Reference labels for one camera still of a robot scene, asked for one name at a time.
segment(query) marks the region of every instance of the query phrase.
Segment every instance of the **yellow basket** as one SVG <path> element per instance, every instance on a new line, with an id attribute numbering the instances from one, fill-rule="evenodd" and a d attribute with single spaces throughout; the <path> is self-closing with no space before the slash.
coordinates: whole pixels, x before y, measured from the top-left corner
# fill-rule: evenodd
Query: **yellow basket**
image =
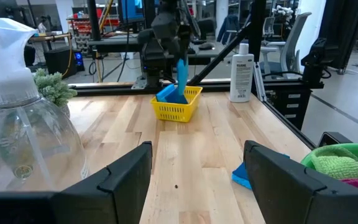
<path id="1" fill-rule="evenodd" d="M 194 110 L 198 106 L 200 93 L 203 87 L 186 86 L 185 97 L 187 105 L 178 103 L 162 103 L 158 102 L 155 97 L 150 101 L 153 105 L 155 116 L 157 119 L 167 121 L 189 122 Z"/>

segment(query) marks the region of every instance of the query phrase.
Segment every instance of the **spray bottle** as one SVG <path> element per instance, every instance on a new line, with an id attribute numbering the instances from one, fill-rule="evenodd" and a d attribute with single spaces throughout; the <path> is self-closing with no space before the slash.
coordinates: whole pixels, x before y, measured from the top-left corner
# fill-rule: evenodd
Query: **spray bottle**
<path id="1" fill-rule="evenodd" d="M 0 18 L 0 191 L 63 190 L 88 176 L 70 120 L 41 98 L 24 47 L 35 30 Z"/>

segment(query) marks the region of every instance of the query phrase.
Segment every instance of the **potted plant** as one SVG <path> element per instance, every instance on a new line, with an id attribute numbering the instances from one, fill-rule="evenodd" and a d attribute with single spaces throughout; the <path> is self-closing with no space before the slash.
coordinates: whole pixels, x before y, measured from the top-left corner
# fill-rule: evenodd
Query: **potted plant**
<path id="1" fill-rule="evenodd" d="M 68 109 L 68 100 L 77 95 L 77 91 L 72 90 L 68 85 L 62 81 L 62 74 L 56 72 L 52 75 L 46 73 L 42 68 L 39 68 L 34 76 L 35 84 L 38 92 L 61 108 L 63 112 L 70 117 L 70 110 Z"/>

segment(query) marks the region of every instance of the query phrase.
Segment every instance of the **desk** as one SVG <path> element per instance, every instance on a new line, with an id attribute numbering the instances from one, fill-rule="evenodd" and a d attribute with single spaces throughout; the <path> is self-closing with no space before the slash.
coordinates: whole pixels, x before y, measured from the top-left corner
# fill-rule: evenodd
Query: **desk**
<path id="1" fill-rule="evenodd" d="M 47 35 L 45 36 L 40 36 L 40 37 L 30 37 L 29 41 L 33 41 L 33 42 L 44 42 L 46 41 L 48 43 L 48 49 L 52 50 L 52 46 L 50 45 L 50 41 L 55 41 L 56 39 L 64 39 L 65 37 L 70 38 L 71 39 L 71 33 L 66 33 L 66 34 L 53 34 L 51 32 L 48 32 Z"/>
<path id="2" fill-rule="evenodd" d="M 140 52 L 142 47 L 139 45 L 137 41 L 137 34 L 131 34 L 133 37 L 129 37 L 129 45 L 128 45 L 128 52 Z M 127 36 L 126 35 L 117 35 L 114 37 L 110 37 L 108 39 L 103 40 L 90 40 L 88 42 L 89 46 L 95 46 L 98 52 L 125 52 L 126 51 L 126 44 L 127 44 Z M 217 57 L 219 53 L 225 48 L 225 46 L 220 42 L 213 42 L 215 48 L 213 50 L 199 50 L 199 45 L 190 44 L 196 53 L 189 54 L 189 58 L 195 57 L 204 57 L 204 58 L 213 58 Z M 231 52 L 228 57 L 234 55 L 234 52 Z"/>
<path id="3" fill-rule="evenodd" d="M 152 97 L 70 100 L 91 172 L 151 140 L 153 169 L 140 223 L 264 223 L 252 191 L 231 180 L 245 140 L 295 161 L 309 148 L 254 96 L 248 103 L 230 103 L 229 93 L 202 93 L 189 123 L 156 120 Z"/>

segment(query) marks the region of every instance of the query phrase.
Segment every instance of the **lotion bottle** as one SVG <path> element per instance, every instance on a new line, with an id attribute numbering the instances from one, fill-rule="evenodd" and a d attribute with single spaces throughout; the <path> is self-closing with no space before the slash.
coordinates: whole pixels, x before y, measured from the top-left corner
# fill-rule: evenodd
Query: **lotion bottle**
<path id="1" fill-rule="evenodd" d="M 254 55 L 248 54 L 248 44 L 240 44 L 240 51 L 233 55 L 231 65 L 230 101 L 247 102 L 250 99 Z"/>

